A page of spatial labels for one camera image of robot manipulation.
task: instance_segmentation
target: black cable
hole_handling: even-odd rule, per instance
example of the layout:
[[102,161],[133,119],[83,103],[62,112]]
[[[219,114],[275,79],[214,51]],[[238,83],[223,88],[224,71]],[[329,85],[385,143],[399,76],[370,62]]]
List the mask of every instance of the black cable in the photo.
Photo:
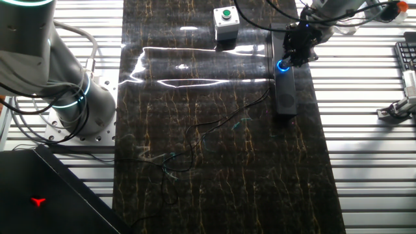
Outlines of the black cable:
[[54,93],[54,94],[48,94],[48,95],[32,95],[32,94],[25,94],[25,93],[23,93],[23,92],[20,92],[20,91],[17,91],[17,90],[14,90],[13,88],[10,88],[10,87],[8,87],[7,85],[5,85],[5,84],[3,84],[3,83],[0,83],[0,87],[1,88],[4,88],[5,90],[7,90],[7,91],[9,91],[9,92],[12,92],[13,94],[16,94],[16,95],[19,95],[19,96],[23,96],[23,97],[26,97],[26,98],[54,98],[55,96],[57,96],[57,95],[59,95],[59,94],[61,94],[61,93],[66,93],[66,92],[68,92],[71,88],[73,88],[73,87],[67,87],[66,89],[64,89],[64,90],[61,90],[61,91],[59,91],[59,92],[56,92],[56,93]]
[[7,108],[9,108],[10,110],[12,110],[12,111],[14,111],[14,112],[17,112],[17,113],[20,113],[20,114],[31,114],[31,115],[35,115],[35,114],[41,114],[41,113],[43,113],[43,112],[45,112],[45,111],[47,111],[47,110],[49,110],[56,102],[58,102],[59,101],[59,99],[64,95],[64,94],[66,94],[67,92],[69,92],[70,90],[72,89],[72,87],[69,87],[69,88],[67,88],[67,89],[65,89],[65,90],[63,90],[63,91],[61,91],[60,92],[60,94],[58,95],[58,96],[56,96],[55,98],[54,98],[54,100],[53,101],[51,101],[51,103],[47,106],[47,107],[45,107],[45,108],[43,108],[42,110],[37,110],[37,111],[33,111],[33,112],[28,112],[28,111],[22,111],[22,110],[19,110],[19,109],[17,109],[17,108],[15,108],[15,107],[13,107],[12,105],[10,105],[10,104],[8,104],[6,101],[4,101],[4,100],[2,100],[2,99],[0,99],[0,103],[1,104],[3,104],[5,107],[7,107]]
[[[30,144],[18,144],[17,146],[14,146],[14,148],[12,149],[12,151],[20,150],[20,149],[18,149],[19,146],[34,146],[34,147],[38,147],[39,144],[34,144],[34,145],[30,145]],[[21,150],[30,150],[30,149],[33,149],[33,147],[31,147],[31,148],[24,148],[24,149],[21,149]]]
[[280,8],[278,8],[278,7],[277,7],[275,4],[273,4],[270,0],[266,0],[266,2],[267,2],[267,3],[271,6],[271,7],[273,7],[275,10],[277,10],[280,14],[282,14],[282,15],[286,16],[287,18],[292,19],[292,20],[296,20],[296,21],[299,21],[299,22],[304,22],[304,23],[329,23],[329,22],[333,22],[333,21],[338,21],[338,20],[341,20],[341,19],[346,18],[346,17],[349,17],[349,16],[353,16],[353,15],[355,15],[355,14],[357,14],[357,13],[360,13],[360,12],[366,11],[366,10],[371,9],[371,8],[374,8],[374,7],[383,6],[383,5],[392,5],[392,4],[396,4],[395,2],[376,3],[376,4],[373,4],[373,5],[371,5],[371,6],[366,6],[366,7],[364,7],[364,8],[359,9],[359,10],[356,10],[356,11],[354,11],[354,12],[347,13],[347,14],[343,14],[342,16],[338,16],[338,17],[335,17],[335,18],[332,18],[332,19],[324,19],[324,20],[314,20],[314,21],[309,21],[309,20],[306,20],[306,19],[300,19],[300,18],[297,18],[297,17],[293,17],[293,16],[291,16],[291,15],[289,15],[289,14],[284,13],[284,11],[280,10]]
[[[84,99],[84,101],[86,102],[86,97],[85,97],[85,95],[84,95],[84,93],[82,92],[81,93],[82,94],[82,96],[84,97],[83,99]],[[16,105],[16,107],[18,108],[18,102],[17,102],[17,99],[16,99],[16,97],[14,98],[15,99],[15,105]],[[41,140],[38,140],[38,139],[35,139],[34,137],[31,137],[30,135],[28,135],[22,128],[21,128],[21,126],[20,126],[20,124],[18,123],[18,121],[17,121],[17,119],[16,119],[16,116],[14,115],[14,113],[13,113],[13,111],[11,112],[11,114],[12,114],[12,118],[13,118],[13,121],[14,121],[14,123],[16,124],[16,126],[18,127],[18,129],[27,137],[27,138],[29,138],[29,139],[31,139],[32,141],[35,141],[35,142],[39,142],[39,143],[43,143],[43,144],[59,144],[59,143],[63,143],[63,142],[66,142],[66,141],[69,141],[69,140],[71,140],[72,138],[74,138],[76,135],[78,135],[81,131],[82,131],[82,129],[84,128],[84,126],[86,125],[86,123],[87,123],[87,121],[88,121],[88,119],[89,119],[89,116],[90,116],[90,109],[89,109],[89,106],[88,106],[88,102],[86,102],[85,103],[85,105],[87,105],[86,106],[86,116],[85,116],[85,120],[84,120],[84,123],[82,124],[82,126],[80,127],[80,128],[78,128],[79,127],[79,124],[81,123],[81,119],[82,118],[79,118],[79,120],[77,121],[77,125],[75,126],[75,128],[73,129],[73,131],[68,135],[68,137],[66,137],[66,138],[64,138],[64,139],[62,139],[62,140],[59,140],[59,141],[52,141],[52,140],[49,140],[49,139],[46,139],[46,138],[44,138],[44,137],[42,137],[42,136],[40,136],[39,134],[37,134],[35,131],[33,131],[33,129],[31,129],[28,125],[27,125],[27,123],[26,123],[26,121],[25,121],[25,119],[23,118],[23,116],[19,113],[19,116],[20,116],[20,119],[21,119],[21,121],[22,121],[22,123],[24,124],[24,126],[31,132],[31,133],[33,133],[34,135],[36,135],[37,137],[39,137]],[[81,106],[81,102],[80,101],[78,101],[77,102],[77,106],[78,106],[78,108],[79,108],[79,111],[80,112],[82,112],[82,106]]]
[[[145,160],[142,160],[142,159],[113,159],[113,160],[103,160],[103,159],[100,159],[100,158],[98,158],[98,157],[96,157],[95,155],[93,155],[93,154],[91,154],[91,153],[83,153],[83,154],[86,154],[86,155],[89,155],[89,156],[91,156],[91,157],[93,157],[94,159],[96,159],[96,160],[98,160],[98,161],[101,161],[101,162],[103,162],[103,163],[111,163],[111,162],[122,162],[122,161],[136,161],[136,162],[139,162],[139,163],[148,163],[148,164],[151,164],[151,165],[153,165],[153,166],[157,166],[157,167],[159,167],[160,169],[161,169],[161,171],[162,171],[162,181],[161,181],[161,197],[162,197],[162,204],[161,204],[161,207],[159,208],[159,210],[155,213],[155,214],[153,214],[153,215],[150,215],[150,216],[145,216],[145,217],[142,217],[142,218],[139,218],[139,219],[137,219],[137,220],[135,220],[132,224],[131,224],[131,226],[133,227],[134,225],[136,225],[137,223],[139,223],[140,221],[142,221],[142,220],[145,220],[145,219],[149,219],[149,218],[155,218],[155,217],[158,217],[159,215],[160,215],[160,213],[162,212],[162,210],[163,210],[163,207],[164,207],[164,205],[165,204],[167,204],[167,205],[174,205],[174,204],[176,204],[178,201],[179,201],[179,195],[178,195],[178,193],[177,193],[177,190],[176,190],[176,188],[175,188],[175,186],[173,185],[173,183],[166,177],[166,174],[167,174],[167,172],[166,172],[166,169],[167,170],[171,170],[171,171],[174,171],[174,172],[186,172],[186,171],[189,171],[191,168],[192,168],[192,166],[193,166],[193,158],[194,158],[194,151],[193,151],[193,149],[207,136],[207,134],[209,134],[209,133],[211,133],[211,132],[213,132],[215,129],[218,129],[219,127],[221,127],[221,126],[223,126],[225,123],[227,123],[228,121],[230,121],[230,119],[232,119],[235,115],[237,115],[241,110],[243,110],[243,109],[245,109],[245,108],[248,108],[248,107],[251,107],[251,106],[253,106],[253,105],[256,105],[256,104],[258,104],[258,103],[260,103],[260,102],[262,102],[263,100],[265,100],[266,98],[267,98],[267,95],[268,95],[268,93],[269,93],[269,91],[270,91],[270,89],[268,89],[268,90],[266,90],[266,92],[265,93],[263,93],[263,95],[259,98],[259,99],[257,99],[257,100],[255,100],[255,101],[253,101],[253,102],[251,102],[251,103],[249,103],[249,104],[247,104],[247,105],[245,105],[245,106],[243,106],[243,107],[241,107],[241,108],[239,108],[239,109],[237,109],[237,110],[234,110],[232,113],[230,113],[230,114],[228,114],[228,115],[225,115],[225,116],[223,116],[223,117],[221,117],[219,120],[215,120],[215,121],[212,121],[212,122],[206,122],[206,123],[198,123],[198,124],[195,124],[195,125],[192,125],[192,126],[189,126],[188,128],[187,128],[187,130],[185,131],[185,141],[187,142],[187,144],[189,145],[189,149],[187,150],[187,151],[190,151],[190,157],[191,157],[191,162],[190,162],[190,164],[189,164],[189,167],[188,168],[186,168],[186,169],[174,169],[174,168],[169,168],[169,167],[167,167],[166,166],[166,163],[168,162],[168,161],[170,161],[170,160],[172,160],[173,158],[175,158],[175,157],[178,157],[178,156],[180,156],[180,155],[184,155],[187,151],[184,151],[184,152],[182,152],[182,153],[178,153],[178,154],[175,154],[175,155],[173,155],[173,156],[171,156],[171,157],[169,157],[169,158],[167,158],[167,159],[165,159],[163,162],[162,162],[162,164],[157,164],[157,163],[155,163],[155,162],[151,162],[151,161],[145,161]],[[89,115],[89,108],[87,107],[87,118],[86,119],[88,119],[88,115]],[[33,137],[31,137],[31,136],[29,136],[21,127],[20,127],[20,125],[17,123],[17,119],[16,119],[16,117],[14,116],[14,115],[12,115],[12,117],[14,117],[14,121],[15,121],[15,123],[16,123],[16,125],[17,125],[17,127],[20,129],[20,131],[23,133],[23,134],[25,134],[27,137],[29,137],[31,140],[34,140],[34,141],[37,141],[37,142],[39,142],[37,139],[34,139]],[[201,136],[201,138],[197,141],[197,143],[195,143],[195,145],[194,146],[192,146],[192,143],[189,141],[189,139],[187,138],[187,135],[188,135],[188,133],[189,133],[189,130],[191,129],[191,128],[193,128],[193,127],[198,127],[198,126],[201,126],[201,125],[209,125],[209,124],[215,124],[215,123],[220,123],[220,124],[218,124],[217,126],[214,126],[214,127],[212,127],[212,128],[210,128],[210,130],[208,130],[208,131],[206,131],[202,136]],[[73,151],[73,150],[71,150],[69,147],[67,147],[67,146],[63,146],[63,145],[60,145],[60,144],[57,144],[57,143],[55,143],[54,144],[54,146],[58,146],[58,147],[62,147],[62,148],[66,148],[68,151]],[[171,182],[171,184],[173,185],[173,187],[174,187],[174,191],[175,191],[175,199],[174,199],[174,201],[173,202],[167,202],[166,200],[165,200],[165,197],[164,197],[164,192],[163,192],[163,185],[164,185],[164,180],[165,179],[167,179],[169,182]]]
[[[207,123],[199,123],[199,124],[195,124],[195,125],[189,126],[189,127],[187,128],[187,130],[185,131],[185,140],[187,141],[187,143],[188,143],[188,145],[189,145],[189,149],[188,149],[188,151],[190,151],[190,164],[189,164],[189,167],[188,167],[188,168],[186,168],[186,169],[177,170],[177,169],[169,168],[169,167],[167,167],[167,166],[166,166],[166,163],[167,163],[168,161],[170,161],[170,160],[172,160],[172,159],[176,158],[177,156],[180,156],[180,155],[185,154],[187,151],[184,151],[184,152],[179,153],[179,154],[175,154],[175,155],[170,156],[169,158],[165,159],[165,160],[162,162],[162,163],[163,163],[163,165],[164,165],[164,167],[165,167],[166,169],[171,170],[171,171],[174,171],[174,172],[187,172],[187,171],[189,171],[189,170],[192,168],[192,165],[193,165],[193,158],[194,158],[194,150],[193,150],[193,149],[194,149],[194,148],[196,148],[196,146],[197,146],[197,145],[198,145],[198,144],[199,144],[202,140],[204,140],[204,138],[207,136],[207,134],[208,134],[208,133],[211,133],[211,132],[213,132],[215,129],[217,129],[217,128],[219,128],[219,127],[223,126],[225,123],[227,123],[228,121],[230,121],[230,119],[232,119],[232,118],[233,118],[236,114],[238,114],[241,110],[243,110],[243,109],[245,109],[245,108],[248,108],[248,107],[251,107],[251,106],[253,106],[253,105],[256,105],[256,104],[258,104],[258,103],[262,102],[264,99],[266,99],[266,98],[267,98],[267,95],[268,95],[269,91],[270,91],[270,89],[267,89],[267,90],[266,90],[266,92],[265,92],[265,93],[263,93],[263,95],[262,95],[259,99],[255,100],[255,101],[251,102],[250,104],[247,104],[247,105],[245,105],[245,106],[243,106],[243,107],[241,107],[241,108],[239,108],[239,109],[237,109],[237,110],[234,110],[231,114],[229,114],[229,115],[227,115],[227,116],[223,116],[223,117],[222,117],[222,118],[220,118],[219,120],[212,121],[212,122],[207,122]],[[198,127],[198,126],[201,126],[201,125],[215,124],[215,123],[221,122],[221,120],[223,120],[224,118],[226,118],[226,120],[225,120],[224,122],[222,122],[222,123],[218,124],[218,125],[217,125],[217,126],[215,126],[215,127],[212,127],[210,130],[206,131],[206,132],[205,132],[205,133],[201,136],[201,138],[197,141],[197,143],[195,143],[195,145],[193,145],[193,146],[192,146],[192,144],[190,143],[190,141],[189,141],[189,140],[188,140],[188,138],[187,138],[188,132],[189,132],[189,130],[190,130],[192,127]]]
[[234,0],[234,5],[235,5],[235,8],[237,9],[237,12],[240,14],[240,16],[241,16],[241,18],[243,18],[245,21],[247,21],[247,23],[249,23],[249,24],[251,24],[251,25],[253,25],[254,27],[257,27],[257,28],[259,28],[259,29],[263,29],[263,30],[267,30],[267,31],[270,31],[270,32],[277,32],[277,33],[287,33],[287,32],[291,32],[291,30],[286,30],[286,29],[271,29],[271,28],[267,28],[267,27],[263,27],[263,26],[260,26],[260,25],[258,25],[258,24],[256,24],[256,23],[254,23],[253,21],[251,21],[251,20],[249,20],[243,13],[242,13],[242,10],[240,9],[240,6],[239,6],[239,4],[237,3],[237,0]]

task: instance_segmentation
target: wire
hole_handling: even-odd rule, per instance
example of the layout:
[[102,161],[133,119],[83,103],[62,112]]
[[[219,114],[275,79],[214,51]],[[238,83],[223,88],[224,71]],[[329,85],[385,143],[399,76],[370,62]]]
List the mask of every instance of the wire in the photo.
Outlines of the wire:
[[59,87],[59,86],[76,86],[77,88],[81,88],[79,87],[79,85],[73,84],[73,83],[69,83],[69,82],[62,82],[59,84],[49,84],[49,85],[42,85],[42,84],[36,84],[28,79],[23,78],[21,75],[19,75],[13,68],[11,65],[9,65],[3,58],[0,57],[0,62],[3,63],[3,65],[5,65],[5,67],[13,73],[14,76],[16,76],[19,80],[23,81],[24,83],[27,83],[28,85],[32,85],[38,88],[53,88],[53,87]]
[[376,18],[378,18],[378,16],[380,16],[381,14],[383,14],[385,12],[385,10],[387,9],[387,7],[384,7],[383,10],[381,10],[379,13],[375,14],[373,17],[366,19],[364,21],[362,21],[361,23],[355,23],[355,24],[350,24],[350,25],[343,25],[343,24],[339,24],[339,23],[334,23],[334,26],[337,27],[357,27],[357,26],[361,26],[364,25],[370,21],[375,20]]
[[277,33],[287,33],[287,32],[291,32],[291,30],[286,30],[286,29],[271,29],[271,28],[267,28],[267,27],[263,27],[263,26],[260,26],[260,25],[258,25],[258,24],[256,24],[256,23],[254,23],[253,21],[251,21],[251,20],[249,20],[243,13],[242,13],[242,10],[240,9],[240,6],[239,6],[239,4],[237,3],[237,0],[234,0],[234,5],[235,5],[235,8],[237,9],[237,12],[240,14],[240,16],[241,16],[241,18],[243,18],[245,21],[247,21],[247,23],[249,23],[249,24],[251,24],[251,25],[253,25],[254,27],[257,27],[257,28],[259,28],[259,29],[263,29],[263,30],[266,30],[266,31],[270,31],[270,32],[277,32]]
[[61,93],[58,97],[56,97],[53,101],[51,101],[51,103],[47,106],[47,107],[45,107],[45,108],[43,108],[43,109],[41,109],[41,110],[37,110],[37,111],[33,111],[33,112],[29,112],[29,111],[23,111],[23,110],[19,110],[19,109],[17,109],[17,108],[15,108],[15,107],[13,107],[12,105],[10,105],[9,103],[7,103],[6,101],[3,101],[2,99],[0,99],[0,103],[1,104],[3,104],[5,107],[7,107],[7,108],[9,108],[10,110],[12,110],[12,111],[14,111],[14,112],[17,112],[17,113],[19,113],[19,114],[30,114],[30,115],[35,115],[35,114],[40,114],[40,113],[43,113],[43,112],[45,112],[45,111],[47,111],[47,110],[49,110],[56,102],[58,102],[59,101],[59,99],[65,94],[66,92],[63,92],[63,93]]
[[271,6],[271,7],[273,7],[275,10],[277,10],[280,14],[282,14],[282,15],[286,16],[287,18],[292,19],[292,20],[296,20],[296,21],[299,21],[299,22],[304,22],[304,23],[328,23],[328,22],[338,21],[338,20],[341,20],[341,19],[343,19],[343,18],[347,18],[347,17],[349,17],[349,16],[353,16],[353,15],[355,15],[355,14],[357,14],[357,13],[360,13],[360,12],[366,11],[366,10],[371,9],[371,8],[374,8],[374,7],[395,4],[394,2],[376,3],[376,4],[373,4],[373,5],[371,5],[371,6],[366,6],[366,7],[363,7],[363,8],[361,8],[361,9],[359,9],[359,10],[356,10],[356,11],[354,11],[354,12],[347,13],[347,14],[343,14],[342,16],[338,16],[338,17],[335,17],[335,18],[332,18],[332,19],[323,19],[323,20],[309,21],[309,20],[306,20],[306,19],[300,19],[300,18],[297,18],[297,17],[293,17],[293,16],[291,16],[291,15],[288,15],[288,14],[284,13],[284,11],[280,10],[280,9],[279,9],[279,8],[278,8],[275,4],[273,4],[270,0],[266,0],[266,2],[267,2],[267,3]]
[[[22,128],[21,128],[21,126],[20,126],[20,124],[18,123],[18,121],[17,121],[17,119],[16,119],[16,116],[15,116],[15,114],[13,113],[13,111],[11,112],[11,114],[12,114],[12,118],[13,118],[13,121],[14,121],[14,123],[16,124],[16,127],[27,137],[27,138],[29,138],[29,139],[31,139],[32,141],[34,141],[34,142],[40,142],[40,143],[43,143],[43,144],[59,144],[59,143],[62,143],[62,142],[66,142],[66,141],[69,141],[69,140],[71,140],[72,138],[74,138],[76,135],[78,135],[81,131],[82,131],[82,129],[84,128],[84,126],[86,125],[86,123],[88,122],[88,119],[89,119],[89,116],[90,116],[90,109],[88,108],[88,103],[87,103],[87,101],[86,101],[86,97],[85,97],[85,95],[82,93],[82,95],[83,95],[83,97],[84,97],[84,100],[85,100],[85,102],[86,102],[86,105],[87,105],[87,108],[86,108],[86,116],[85,116],[85,120],[84,120],[84,122],[83,122],[83,124],[82,124],[82,126],[80,127],[80,128],[78,128],[79,127],[79,124],[81,123],[81,119],[79,119],[79,121],[77,122],[77,124],[76,124],[76,126],[75,126],[75,128],[73,129],[73,131],[70,133],[70,135],[68,135],[68,137],[65,137],[64,139],[62,139],[62,140],[59,140],[59,141],[52,141],[52,140],[49,140],[49,139],[46,139],[46,138],[44,138],[44,137],[42,137],[42,136],[40,136],[38,133],[36,133],[35,131],[33,131],[33,129],[31,129],[28,125],[27,125],[27,123],[26,123],[26,121],[25,121],[25,119],[24,119],[24,117],[21,115],[21,113],[18,113],[18,115],[19,115],[19,117],[20,117],[20,119],[21,119],[21,121],[22,121],[22,123],[24,124],[24,126],[31,132],[31,133],[33,133],[35,136],[37,136],[38,138],[40,138],[40,140],[38,140],[38,139],[36,139],[36,138],[34,138],[34,137],[32,137],[32,136],[30,136],[29,134],[27,134]],[[17,99],[16,99],[16,97],[14,98],[14,99],[10,99],[10,106],[12,105],[12,100],[14,100],[15,101],[15,105],[16,105],[16,107],[18,107],[18,102],[17,102]],[[80,101],[78,101],[78,108],[79,108],[79,111],[81,112],[82,111],[82,108],[81,108],[81,104],[80,104]]]
[[[33,106],[34,106],[34,108],[37,110],[37,111],[39,111],[39,108],[38,108],[38,105],[36,104],[36,101],[34,100],[34,98],[32,98],[32,102],[33,102]],[[53,128],[55,128],[55,129],[67,129],[67,128],[70,128],[71,126],[68,126],[68,127],[58,127],[58,126],[55,126],[55,125],[53,125],[52,123],[49,123],[49,121],[44,117],[44,115],[43,114],[39,114],[39,116],[41,117],[41,119],[43,119],[43,121],[47,124],[47,125],[49,125],[49,126],[51,126],[51,127],[53,127]]]
[[96,57],[96,53],[97,53],[97,50],[98,50],[98,43],[97,43],[97,40],[91,34],[87,33],[86,31],[84,31],[82,29],[79,29],[77,27],[73,27],[71,25],[67,25],[65,23],[58,22],[56,20],[54,20],[53,23],[55,24],[55,26],[62,27],[65,30],[71,31],[73,33],[80,34],[80,35],[85,36],[86,38],[88,38],[92,42],[92,52],[91,52],[91,55],[90,55],[90,59],[94,59]]
[[[223,126],[225,123],[227,123],[228,121],[230,121],[230,119],[232,119],[236,114],[238,114],[241,110],[243,110],[243,109],[245,109],[245,108],[248,108],[248,107],[251,107],[251,106],[253,106],[253,105],[256,105],[256,104],[258,104],[258,103],[260,103],[260,102],[262,102],[264,99],[266,99],[267,98],[267,95],[268,95],[268,93],[269,93],[269,91],[270,91],[270,89],[267,89],[266,90],[266,92],[265,93],[263,93],[263,95],[259,98],[259,99],[257,99],[257,100],[255,100],[255,101],[253,101],[252,103],[250,103],[250,104],[247,104],[247,105],[245,105],[245,106],[243,106],[243,107],[241,107],[241,108],[239,108],[239,109],[237,109],[237,110],[234,110],[231,114],[229,114],[229,115],[227,115],[227,116],[223,116],[221,119],[219,119],[219,120],[216,120],[216,121],[212,121],[212,122],[207,122],[207,123],[199,123],[199,124],[196,124],[196,125],[192,125],[192,126],[189,126],[188,128],[187,128],[187,130],[185,131],[185,140],[187,141],[187,143],[188,143],[188,145],[189,145],[189,150],[188,151],[190,151],[190,164],[189,164],[189,167],[188,168],[186,168],[186,169],[182,169],[182,170],[176,170],[176,169],[173,169],[173,168],[168,168],[168,167],[166,167],[165,166],[165,168],[166,169],[168,169],[168,170],[171,170],[171,171],[175,171],[175,172],[187,172],[187,171],[189,171],[191,168],[192,168],[192,165],[193,165],[193,158],[194,158],[194,151],[193,151],[193,149],[202,141],[202,140],[204,140],[204,138],[207,136],[207,134],[208,133],[211,133],[211,132],[213,132],[215,129],[217,129],[217,128],[219,128],[219,127],[221,127],[221,126]],[[213,127],[213,128],[211,128],[210,130],[208,130],[208,131],[206,131],[202,136],[201,136],[201,138],[197,141],[197,143],[195,143],[195,145],[193,145],[192,146],[192,144],[190,143],[190,141],[188,140],[188,138],[187,138],[187,135],[188,135],[188,132],[189,132],[189,130],[192,128],[192,127],[198,127],[198,126],[201,126],[201,125],[209,125],[209,124],[215,124],[215,123],[219,123],[219,122],[221,122],[221,120],[223,120],[224,118],[226,118],[226,120],[224,121],[224,122],[222,122],[222,123],[220,123],[220,124],[218,124],[217,126],[215,126],[215,127]],[[175,154],[175,155],[173,155],[173,156],[170,156],[169,158],[167,158],[167,159],[165,159],[162,163],[163,163],[163,165],[166,165],[166,163],[168,162],[168,161],[170,161],[170,160],[172,160],[172,159],[174,159],[174,158],[176,158],[177,156],[180,156],[180,155],[183,155],[183,154],[185,154],[187,151],[184,151],[184,152],[182,152],[182,153],[179,153],[179,154]]]

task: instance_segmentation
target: aluminum slats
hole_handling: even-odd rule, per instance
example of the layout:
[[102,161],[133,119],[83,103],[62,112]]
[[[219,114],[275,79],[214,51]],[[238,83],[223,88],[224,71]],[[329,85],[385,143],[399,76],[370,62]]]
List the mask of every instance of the aluminum slats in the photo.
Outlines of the aluminum slats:
[[[299,12],[303,8],[299,0],[296,6]],[[56,20],[80,27],[97,38],[100,50],[96,74],[100,82],[118,80],[122,9],[120,0],[58,1]],[[310,63],[348,234],[416,233],[416,125],[411,120],[390,125],[375,115],[377,108],[403,96],[393,46],[404,41],[405,31],[416,31],[416,10],[408,13],[402,25],[368,23],[353,36],[335,34],[329,42],[316,47],[320,58]],[[85,63],[90,42],[72,32],[59,29],[58,33]],[[33,107],[28,99],[20,98],[19,102],[27,110]],[[39,133],[45,131],[38,116],[26,119]],[[12,123],[5,150],[18,144],[32,142]],[[57,157],[111,206],[112,163],[87,155]]]

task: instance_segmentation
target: robotic arm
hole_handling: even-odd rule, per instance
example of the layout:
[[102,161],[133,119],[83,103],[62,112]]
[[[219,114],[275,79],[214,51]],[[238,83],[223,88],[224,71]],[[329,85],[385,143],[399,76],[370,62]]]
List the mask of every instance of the robotic arm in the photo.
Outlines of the robotic arm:
[[92,79],[96,50],[84,69],[58,35],[55,25],[71,27],[54,23],[55,5],[55,0],[0,0],[0,94],[42,98],[69,132],[91,135],[112,121],[116,104]]
[[[266,0],[276,10],[270,0]],[[285,54],[281,68],[301,65],[318,59],[314,47],[327,42],[333,35],[333,27],[338,20],[354,16],[357,9],[364,3],[368,7],[360,11],[370,10],[372,16],[362,24],[371,20],[388,22],[395,19],[401,11],[407,10],[407,4],[401,1],[391,1],[389,4],[379,3],[378,0],[313,0],[311,6],[305,6],[300,14],[299,24],[290,24],[283,42]]]
[[[277,11],[270,0],[266,0]],[[367,7],[360,11],[370,10],[372,16],[357,25],[359,26],[377,20],[390,22],[401,12],[408,9],[407,3],[403,1],[390,1],[379,3],[378,0],[313,0],[311,6],[305,6],[300,14],[299,24],[290,24],[283,41],[284,56],[278,64],[280,70],[289,69],[291,66],[300,67],[301,65],[318,59],[314,52],[314,47],[318,44],[327,42],[333,35],[333,27],[346,25],[337,24],[338,20],[354,16],[357,9],[366,2]],[[416,73],[415,71],[405,71],[403,73],[403,85],[405,98],[392,103],[389,107],[377,110],[381,120],[405,120],[410,113],[416,111]]]

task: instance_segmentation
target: table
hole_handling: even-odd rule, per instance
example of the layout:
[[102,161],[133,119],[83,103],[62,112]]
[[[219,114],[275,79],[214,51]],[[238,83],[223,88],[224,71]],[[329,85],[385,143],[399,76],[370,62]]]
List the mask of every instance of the table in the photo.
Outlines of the table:
[[[296,12],[292,1],[279,6]],[[161,163],[187,148],[187,127],[230,114],[268,89],[267,32],[241,21],[236,48],[218,51],[216,7],[124,2],[116,159]],[[241,8],[262,25],[284,22],[264,3],[241,1]],[[273,119],[266,98],[207,134],[188,172],[118,161],[113,209],[128,224],[156,215],[138,221],[137,232],[344,233],[309,68],[294,72],[299,115],[289,125]],[[191,129],[191,144],[212,126]],[[190,161],[186,153],[168,167]]]

